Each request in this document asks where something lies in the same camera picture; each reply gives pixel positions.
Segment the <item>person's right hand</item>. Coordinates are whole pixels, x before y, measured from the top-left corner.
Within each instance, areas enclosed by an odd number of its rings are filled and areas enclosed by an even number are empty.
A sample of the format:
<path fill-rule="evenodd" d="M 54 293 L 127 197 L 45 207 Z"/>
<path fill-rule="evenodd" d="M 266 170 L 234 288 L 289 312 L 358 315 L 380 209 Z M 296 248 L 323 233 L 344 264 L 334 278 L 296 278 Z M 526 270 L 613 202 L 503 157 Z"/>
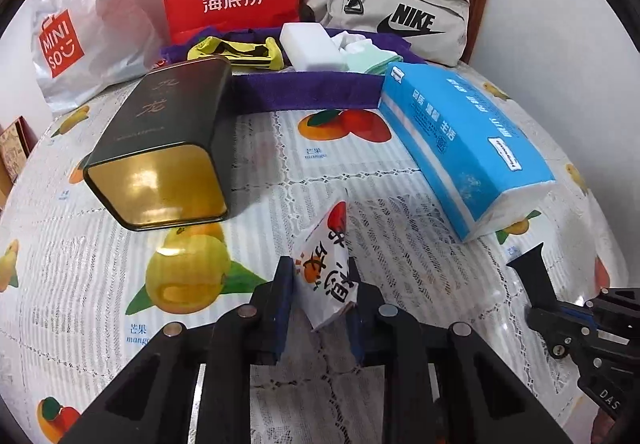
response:
<path fill-rule="evenodd" d="M 600 409 L 593 421 L 590 443 L 638 444 L 639 413 L 634 412 L 628 417 L 620 416 L 614 420 Z"/>

